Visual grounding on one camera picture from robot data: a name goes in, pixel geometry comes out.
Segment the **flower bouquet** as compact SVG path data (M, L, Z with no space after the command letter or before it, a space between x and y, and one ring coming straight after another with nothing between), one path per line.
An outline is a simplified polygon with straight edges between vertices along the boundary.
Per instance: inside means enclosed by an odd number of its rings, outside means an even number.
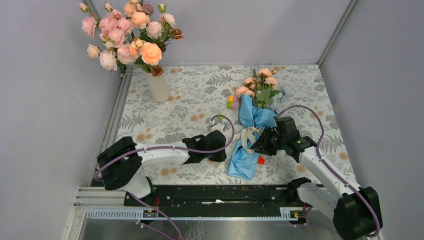
M286 95L279 87L275 69L254 69L252 76L244 80L235 90L232 104L239 103L238 120L242 130L234 136L236 146L231 154L227 174L251 180L254 176L260 153L250 149L259 142L266 127L274 127L278 102Z

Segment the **cream printed ribbon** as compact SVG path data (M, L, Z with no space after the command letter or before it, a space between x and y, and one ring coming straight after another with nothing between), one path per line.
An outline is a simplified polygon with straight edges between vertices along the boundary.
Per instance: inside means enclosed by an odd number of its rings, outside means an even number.
M257 141L254 133L261 135L262 132L263 131L261 129L255 128L253 126L249 126L247 128L244 128L241 131L241 133L240 133L241 146L248 154L252 154L252 153L255 152L254 150L252 150L248 147L248 141L250 141L250 143L253 145Z

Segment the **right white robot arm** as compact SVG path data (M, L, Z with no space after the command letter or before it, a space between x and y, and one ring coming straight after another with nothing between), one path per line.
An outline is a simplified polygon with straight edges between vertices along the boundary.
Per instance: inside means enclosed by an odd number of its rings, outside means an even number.
M293 206L308 204L332 220L336 232L344 240L378 235L383 227L378 193L371 187L349 182L323 155L318 144L301 136L293 118L276 118L275 127L266 127L250 150L267 156L285 151L297 163L306 167L325 187L306 177L287 185L286 199Z

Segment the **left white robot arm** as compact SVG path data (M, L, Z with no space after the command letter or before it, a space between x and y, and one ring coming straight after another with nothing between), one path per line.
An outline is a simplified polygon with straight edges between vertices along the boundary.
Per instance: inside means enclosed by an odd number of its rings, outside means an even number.
M222 162L227 158L226 141L219 130L165 145L137 145L125 136L97 156L97 180L106 190L124 190L148 206L154 202L155 192L151 180L142 174L144 167L198 164L204 159Z

